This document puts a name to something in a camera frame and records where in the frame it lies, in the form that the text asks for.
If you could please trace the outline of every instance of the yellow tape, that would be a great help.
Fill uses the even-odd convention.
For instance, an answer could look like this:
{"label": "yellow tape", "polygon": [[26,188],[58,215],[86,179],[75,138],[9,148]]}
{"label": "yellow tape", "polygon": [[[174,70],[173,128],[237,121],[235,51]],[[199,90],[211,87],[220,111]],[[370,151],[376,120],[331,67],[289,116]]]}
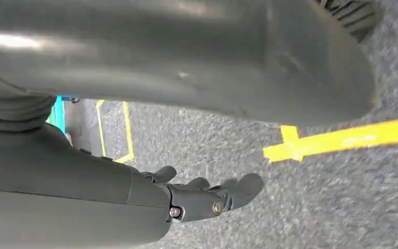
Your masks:
{"label": "yellow tape", "polygon": [[[100,132],[100,141],[102,144],[102,152],[103,156],[106,157],[106,147],[104,144],[104,137],[103,137],[103,126],[102,126],[102,119],[101,119],[101,112],[100,108],[103,105],[105,101],[104,100],[99,100],[97,102],[97,105],[95,106],[97,110],[97,118],[98,118],[98,128]],[[130,123],[130,118],[129,118],[129,106],[127,102],[123,102],[123,114],[124,114],[124,120],[126,124],[126,136],[127,136],[127,147],[129,149],[129,153],[125,155],[124,157],[121,157],[115,162],[119,163],[125,163],[127,161],[131,161],[135,158],[135,155],[133,154],[133,143],[132,143],[132,129],[131,129],[131,123]]]}
{"label": "yellow tape", "polygon": [[115,162],[119,163],[132,161],[135,158],[135,155],[133,154],[132,128],[129,117],[129,105],[127,104],[127,102],[123,102],[123,113],[124,113],[124,120],[126,122],[127,147],[129,148],[129,154],[120,159],[115,160]]}
{"label": "yellow tape", "polygon": [[263,149],[270,162],[354,148],[398,143],[398,120],[371,124],[298,139],[296,128],[281,127],[283,143]]}
{"label": "yellow tape", "polygon": [[97,118],[98,118],[98,129],[100,130],[100,141],[102,142],[102,151],[103,156],[106,156],[106,147],[104,146],[104,138],[103,138],[103,127],[102,127],[102,117],[100,114],[100,107],[104,103],[104,100],[99,100],[95,109],[97,110]]}

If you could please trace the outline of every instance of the blue object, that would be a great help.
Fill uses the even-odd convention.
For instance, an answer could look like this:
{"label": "blue object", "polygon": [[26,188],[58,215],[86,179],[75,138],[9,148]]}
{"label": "blue object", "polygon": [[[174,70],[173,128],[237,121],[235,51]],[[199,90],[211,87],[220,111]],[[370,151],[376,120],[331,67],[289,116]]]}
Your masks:
{"label": "blue object", "polygon": [[57,96],[57,99],[55,100],[54,104],[54,110],[55,110],[55,126],[59,128],[63,134],[66,134],[65,132],[65,109],[63,106],[63,99],[62,96]]}

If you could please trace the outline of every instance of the floor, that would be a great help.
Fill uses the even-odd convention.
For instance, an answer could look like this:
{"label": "floor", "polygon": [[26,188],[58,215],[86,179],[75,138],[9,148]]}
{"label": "floor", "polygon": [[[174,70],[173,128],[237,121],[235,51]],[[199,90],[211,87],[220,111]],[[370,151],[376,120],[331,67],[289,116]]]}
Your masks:
{"label": "floor", "polygon": [[[363,45],[378,108],[351,123],[299,129],[301,136],[398,119],[398,0],[378,2],[385,18]],[[141,248],[398,248],[398,145],[269,163],[263,148],[282,143],[279,127],[148,104],[84,100],[81,109],[91,137],[78,146],[95,154],[141,171],[172,165],[179,183],[204,176],[217,184],[250,172],[265,181],[251,205],[173,224],[163,240]]]}

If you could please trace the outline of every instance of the screw head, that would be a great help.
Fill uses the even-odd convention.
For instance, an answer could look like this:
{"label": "screw head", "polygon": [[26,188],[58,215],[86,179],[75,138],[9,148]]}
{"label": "screw head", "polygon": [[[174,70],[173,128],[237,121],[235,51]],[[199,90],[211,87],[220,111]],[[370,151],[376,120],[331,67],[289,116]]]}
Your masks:
{"label": "screw head", "polygon": [[222,200],[217,200],[213,203],[212,212],[214,215],[221,215],[223,213],[225,205]]}
{"label": "screw head", "polygon": [[181,216],[181,214],[182,214],[182,210],[181,209],[179,209],[179,208],[177,208],[177,207],[172,207],[171,209],[170,209],[170,216],[171,217],[173,217],[173,218],[178,218],[179,216]]}

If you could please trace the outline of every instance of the yellow line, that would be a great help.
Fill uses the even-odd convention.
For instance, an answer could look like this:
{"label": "yellow line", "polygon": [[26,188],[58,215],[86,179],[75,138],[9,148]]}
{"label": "yellow line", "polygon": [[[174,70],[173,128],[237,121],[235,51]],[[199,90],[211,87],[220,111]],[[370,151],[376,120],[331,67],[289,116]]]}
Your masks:
{"label": "yellow line", "polygon": [[[286,127],[284,129],[285,132],[289,132],[289,130],[290,128]],[[269,158],[270,162],[288,159],[301,161],[304,156],[354,148],[397,144],[398,120],[322,133],[296,140],[292,139],[293,136],[295,134],[292,134],[292,131],[290,135],[289,133],[283,134],[284,143],[264,148],[264,156]]]}
{"label": "yellow line", "polygon": [[115,162],[119,163],[125,163],[135,158],[135,155],[133,154],[132,129],[129,117],[129,105],[127,104],[127,102],[123,102],[123,113],[124,113],[124,120],[126,123],[127,147],[129,148],[129,154],[120,159],[115,160]]}
{"label": "yellow line", "polygon": [[281,126],[280,128],[283,142],[291,142],[299,139],[298,131],[295,126]]}
{"label": "yellow line", "polygon": [[95,109],[97,110],[97,118],[98,118],[98,129],[100,130],[100,140],[102,142],[102,151],[103,151],[103,156],[106,156],[106,148],[104,147],[104,138],[103,138],[103,128],[102,128],[102,118],[100,114],[100,107],[104,103],[104,100],[99,100],[97,102],[97,105]]}

